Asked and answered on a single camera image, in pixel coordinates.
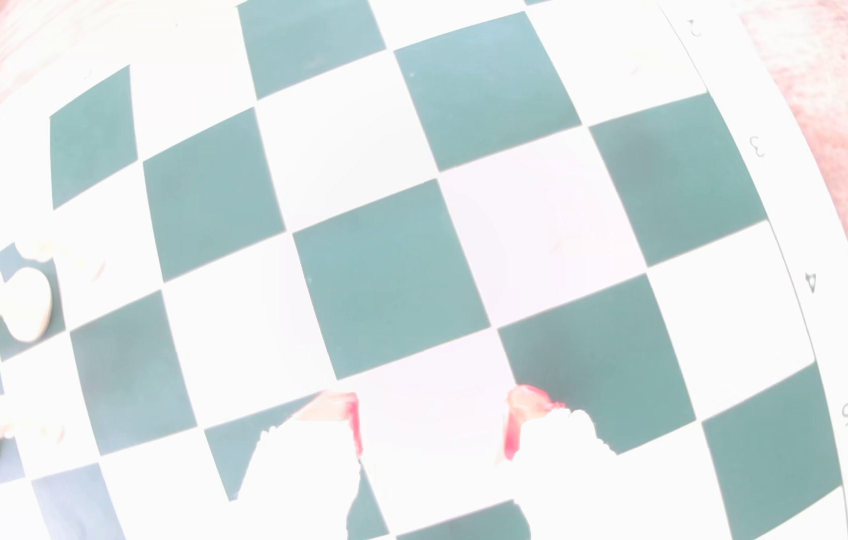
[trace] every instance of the white square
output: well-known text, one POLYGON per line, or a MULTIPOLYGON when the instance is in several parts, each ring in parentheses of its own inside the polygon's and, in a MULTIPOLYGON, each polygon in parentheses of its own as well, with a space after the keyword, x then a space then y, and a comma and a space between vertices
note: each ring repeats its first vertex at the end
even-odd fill
POLYGON ((621 460, 625 515, 637 516, 618 528, 628 538, 730 540, 730 524, 704 430, 688 423, 632 449, 621 460))
POLYGON ((8 122, 0 129, 0 251, 52 212, 50 121, 8 122))
POLYGON ((388 49, 515 14, 522 0, 369 0, 388 49))
POLYGON ((788 521, 762 534, 758 540, 844 540, 847 538, 845 512, 843 487, 838 487, 788 521))
POLYGON ((48 423, 64 426, 64 439, 54 444, 21 433, 17 446, 23 470, 31 479, 76 469, 100 459, 77 364, 64 332, 14 356, 0 368, 4 394, 48 423))
POLYGON ((814 361, 766 221, 647 270, 699 420, 814 361))
POLYGON ((100 253, 103 274, 87 282, 57 266, 64 320, 71 330, 159 289, 164 279, 138 161, 60 206, 54 227, 100 253))
POLYGON ((585 128, 456 167, 440 185, 494 326, 645 271, 585 128))
POLYGON ((202 8, 174 22, 131 66, 142 160, 257 103, 236 9, 202 8))
POLYGON ((585 126, 707 91, 653 0, 551 0, 527 15, 585 126))
POLYGON ((335 381, 290 234, 173 279, 164 301, 200 426, 263 411, 335 381))
POLYGON ((100 470, 127 540, 217 537, 227 495, 202 429, 108 454, 100 470))
POLYGON ((34 487, 27 478, 0 484, 0 538, 50 540, 34 487))
POLYGON ((513 387, 492 329, 335 387, 358 393, 362 461, 392 534, 511 499, 502 447, 513 387))
POLYGON ((437 177, 390 51, 267 96, 257 112, 291 232, 437 177))

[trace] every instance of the printed number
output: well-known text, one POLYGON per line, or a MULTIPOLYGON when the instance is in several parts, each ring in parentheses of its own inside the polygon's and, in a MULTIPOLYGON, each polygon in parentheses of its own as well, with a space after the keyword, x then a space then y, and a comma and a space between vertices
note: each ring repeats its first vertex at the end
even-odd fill
POLYGON ((763 157, 764 151, 761 150, 761 138, 758 136, 753 136, 750 138, 750 145, 754 147, 754 154, 757 154, 757 157, 763 157))

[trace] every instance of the vinyl chess mat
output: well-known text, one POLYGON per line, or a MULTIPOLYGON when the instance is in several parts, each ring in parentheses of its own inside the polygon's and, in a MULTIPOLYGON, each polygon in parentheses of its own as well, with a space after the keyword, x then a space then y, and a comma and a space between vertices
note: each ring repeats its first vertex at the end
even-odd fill
POLYGON ((353 540, 527 540, 515 383, 640 479, 620 538, 846 537, 773 224, 668 19, 620 4, 248 0, 1 141, 0 270, 55 302, 36 343, 0 321, 0 393, 67 436, 0 441, 0 539, 215 537, 334 387, 353 540), (17 252, 50 214, 93 285, 17 252))

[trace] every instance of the chessboard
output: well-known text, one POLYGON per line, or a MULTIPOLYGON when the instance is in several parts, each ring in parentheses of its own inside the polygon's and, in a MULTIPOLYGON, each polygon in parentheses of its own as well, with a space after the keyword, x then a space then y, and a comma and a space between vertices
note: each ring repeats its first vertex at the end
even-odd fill
POLYGON ((848 252, 819 177, 811 209, 768 179, 798 146, 738 131, 694 55, 747 50, 720 20, 247 0, 49 68, 0 108, 0 271, 54 293, 37 342, 0 320, 0 394, 67 432, 0 440, 0 539, 220 536, 260 432, 334 388, 360 399, 352 540, 528 540, 514 384, 640 479, 617 537, 848 538, 848 345, 825 361, 807 300, 848 274, 795 265, 790 224, 848 252), (39 219, 100 279, 25 260, 39 219))

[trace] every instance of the green square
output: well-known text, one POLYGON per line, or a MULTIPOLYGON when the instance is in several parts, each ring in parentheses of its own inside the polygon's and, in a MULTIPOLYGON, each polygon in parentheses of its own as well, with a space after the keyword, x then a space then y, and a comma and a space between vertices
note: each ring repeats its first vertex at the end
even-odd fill
POLYGON ((70 339, 102 456, 197 426, 160 291, 70 339))
POLYGON ((290 415, 302 409, 314 397, 316 394, 288 401, 204 430, 228 499, 233 501, 240 493, 240 485, 247 474, 254 449, 261 440, 261 432, 285 423, 290 415))
POLYGON ((591 127, 648 265, 766 218, 710 94, 591 127))
POLYGON ((397 540, 529 539, 530 525, 513 500, 397 536, 397 540))
POLYGON ((440 170, 580 125, 522 11, 394 54, 440 170))
POLYGON ((143 175, 165 282, 284 230, 252 108, 146 160, 143 175))
POLYGON ((367 0, 248 0, 238 11, 258 99, 386 48, 367 0))
POLYGON ((129 66, 50 117, 50 183, 55 208, 136 160, 129 66))
POLYGON ((371 540, 388 533, 387 525, 383 522, 381 507, 370 486, 367 472, 360 466, 360 486, 358 496, 347 514, 347 540, 371 540))
POLYGON ((752 540, 841 483, 817 364, 703 422, 734 540, 752 540))
POLYGON ((9 359, 16 355, 35 347, 36 345, 44 343, 47 339, 57 336, 57 334, 63 332, 65 328, 64 310, 61 305, 61 289, 60 283, 57 279, 57 265, 54 264, 54 261, 49 260, 47 262, 36 262, 34 260, 27 260, 21 256, 21 253, 17 251, 17 246, 14 244, 7 246, 3 251, 0 251, 0 274, 3 276, 5 281, 12 278, 18 270, 26 267, 37 268, 44 273, 47 277, 47 281, 50 283, 50 292, 53 295, 50 323, 47 325, 47 331, 44 332, 44 335, 42 335, 40 339, 30 343, 24 343, 10 335, 7 323, 5 323, 1 317, 0 360, 5 362, 9 361, 9 359))
POLYGON ((490 326, 435 179, 294 240, 339 379, 490 326))
POLYGON ((499 330, 519 385, 594 420, 620 454, 694 421, 646 275, 499 330))

